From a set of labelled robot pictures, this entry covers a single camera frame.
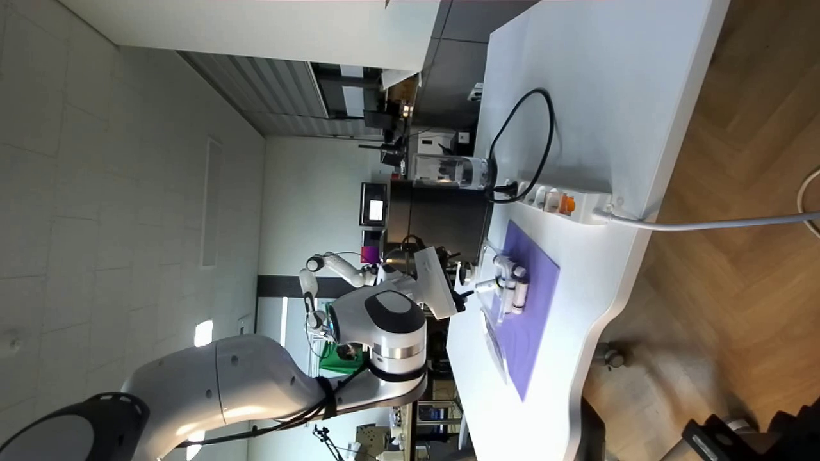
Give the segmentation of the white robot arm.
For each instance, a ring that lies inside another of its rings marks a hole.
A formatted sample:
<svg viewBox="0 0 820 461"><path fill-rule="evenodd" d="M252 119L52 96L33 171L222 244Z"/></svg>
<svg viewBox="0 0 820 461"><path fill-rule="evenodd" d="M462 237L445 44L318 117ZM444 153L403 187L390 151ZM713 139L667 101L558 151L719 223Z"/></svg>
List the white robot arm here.
<svg viewBox="0 0 820 461"><path fill-rule="evenodd" d="M464 313L473 294L503 291L508 274L500 255L467 268L435 247L418 250L411 274L316 253L300 268L307 327L359 351L353 374L311 377L267 335L221 337L28 422L0 446L0 461L161 461L183 446L412 401L429 384L429 324Z"/></svg>

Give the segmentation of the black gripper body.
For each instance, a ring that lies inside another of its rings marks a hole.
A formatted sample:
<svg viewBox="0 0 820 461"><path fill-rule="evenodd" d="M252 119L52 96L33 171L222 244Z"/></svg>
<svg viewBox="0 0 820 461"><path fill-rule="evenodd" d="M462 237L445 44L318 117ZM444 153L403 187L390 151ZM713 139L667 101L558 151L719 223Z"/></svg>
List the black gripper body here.
<svg viewBox="0 0 820 461"><path fill-rule="evenodd" d="M470 297L476 290L473 268L464 262L450 264L450 291Z"/></svg>

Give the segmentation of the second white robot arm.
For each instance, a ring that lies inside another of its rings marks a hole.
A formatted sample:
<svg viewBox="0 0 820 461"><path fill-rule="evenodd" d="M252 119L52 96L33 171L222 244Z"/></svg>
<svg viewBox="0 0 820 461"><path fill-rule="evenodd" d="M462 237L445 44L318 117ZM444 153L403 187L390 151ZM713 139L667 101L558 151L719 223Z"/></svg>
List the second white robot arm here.
<svg viewBox="0 0 820 461"><path fill-rule="evenodd" d="M349 258L340 253L325 250L325 253L312 253L306 258L298 281L302 291L302 305L307 314L307 324L312 329L321 329L325 320L318 314L318 274L321 271L334 271L340 276L349 286L373 286L376 283L376 271L370 265L353 265Z"/></svg>

